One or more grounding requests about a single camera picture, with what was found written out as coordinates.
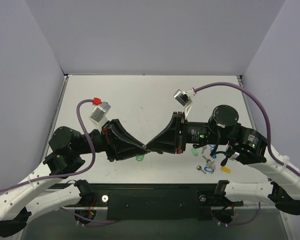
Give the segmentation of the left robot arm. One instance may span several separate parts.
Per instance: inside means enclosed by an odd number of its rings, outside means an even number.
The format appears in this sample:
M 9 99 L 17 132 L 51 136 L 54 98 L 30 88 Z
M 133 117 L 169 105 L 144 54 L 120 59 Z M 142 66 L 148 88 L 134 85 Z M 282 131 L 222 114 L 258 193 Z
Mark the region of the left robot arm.
M 49 146 L 52 152 L 20 183 L 0 190 L 0 237 L 10 237 L 23 230 L 35 218 L 59 208 L 80 204 L 92 206 L 96 196 L 87 180 L 75 180 L 70 186 L 43 195 L 48 188 L 68 177 L 88 171 L 96 154 L 105 152 L 108 160 L 126 160 L 144 155 L 144 144 L 130 135 L 115 119 L 103 131 L 83 133 L 62 126 Z

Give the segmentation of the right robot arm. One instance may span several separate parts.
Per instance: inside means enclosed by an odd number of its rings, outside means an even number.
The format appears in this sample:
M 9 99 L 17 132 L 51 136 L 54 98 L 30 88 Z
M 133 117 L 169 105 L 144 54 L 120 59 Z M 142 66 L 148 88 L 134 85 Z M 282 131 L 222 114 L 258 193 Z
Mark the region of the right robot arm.
M 282 212 L 299 216 L 300 172 L 293 172 L 288 157 L 274 153 L 262 134 L 238 120 L 238 112 L 229 105 L 217 106 L 208 122 L 188 121 L 183 112 L 174 112 L 168 125 L 145 147 L 151 152 L 182 154 L 187 144 L 194 148 L 214 145 L 211 154 L 224 155 L 222 167 L 228 160 L 235 160 L 268 178 L 262 183 L 219 180 L 212 195 L 216 203 L 273 204 Z

